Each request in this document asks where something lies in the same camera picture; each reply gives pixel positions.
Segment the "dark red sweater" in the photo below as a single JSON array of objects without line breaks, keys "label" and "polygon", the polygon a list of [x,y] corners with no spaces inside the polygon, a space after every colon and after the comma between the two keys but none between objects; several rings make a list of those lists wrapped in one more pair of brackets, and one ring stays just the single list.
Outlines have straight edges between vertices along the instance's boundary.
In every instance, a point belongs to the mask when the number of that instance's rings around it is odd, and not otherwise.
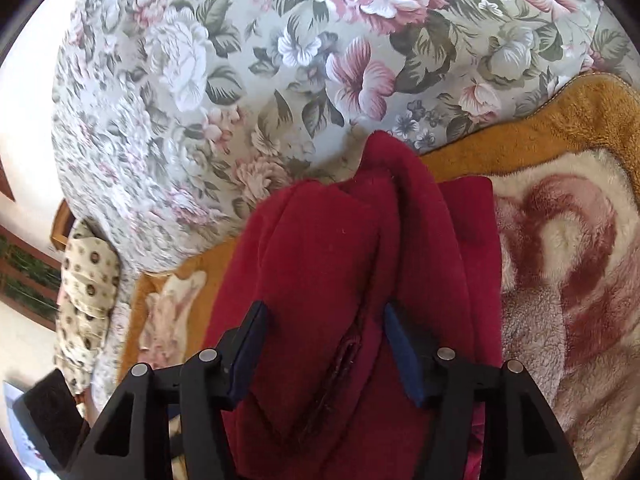
[{"label": "dark red sweater", "polygon": [[409,479],[432,415],[402,388],[383,333],[393,304],[465,358],[501,359],[501,254],[491,182],[434,180],[384,132],[348,181],[299,182],[250,216],[206,344],[262,301],[250,391],[224,415],[249,479]]}]

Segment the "cream medallion pillow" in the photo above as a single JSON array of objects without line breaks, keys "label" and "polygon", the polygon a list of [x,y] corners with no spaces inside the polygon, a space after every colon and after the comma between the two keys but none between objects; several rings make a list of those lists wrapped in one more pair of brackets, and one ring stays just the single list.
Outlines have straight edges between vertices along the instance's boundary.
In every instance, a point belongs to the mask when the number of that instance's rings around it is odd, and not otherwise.
[{"label": "cream medallion pillow", "polygon": [[90,386],[119,279],[120,262],[112,245],[96,236],[84,220],[75,221],[62,262],[53,357],[73,396]]}]

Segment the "wooden headboard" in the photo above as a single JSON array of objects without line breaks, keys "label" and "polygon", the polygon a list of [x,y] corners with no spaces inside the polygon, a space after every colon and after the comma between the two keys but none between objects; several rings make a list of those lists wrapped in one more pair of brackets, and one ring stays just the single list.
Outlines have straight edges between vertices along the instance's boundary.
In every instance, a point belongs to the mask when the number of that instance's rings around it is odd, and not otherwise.
[{"label": "wooden headboard", "polygon": [[55,213],[50,233],[50,242],[58,252],[64,252],[75,217],[66,200],[62,200]]}]

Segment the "grey floral bedspread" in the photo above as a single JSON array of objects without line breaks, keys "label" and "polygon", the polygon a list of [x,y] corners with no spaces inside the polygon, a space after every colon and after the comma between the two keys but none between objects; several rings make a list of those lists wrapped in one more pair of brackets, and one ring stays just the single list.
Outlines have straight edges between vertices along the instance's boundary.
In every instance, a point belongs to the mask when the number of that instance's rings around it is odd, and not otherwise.
[{"label": "grey floral bedspread", "polygon": [[427,153],[587,72],[639,80],[604,0],[78,0],[53,151],[70,209],[122,259],[124,322],[142,271],[298,179],[346,178],[370,132]]}]

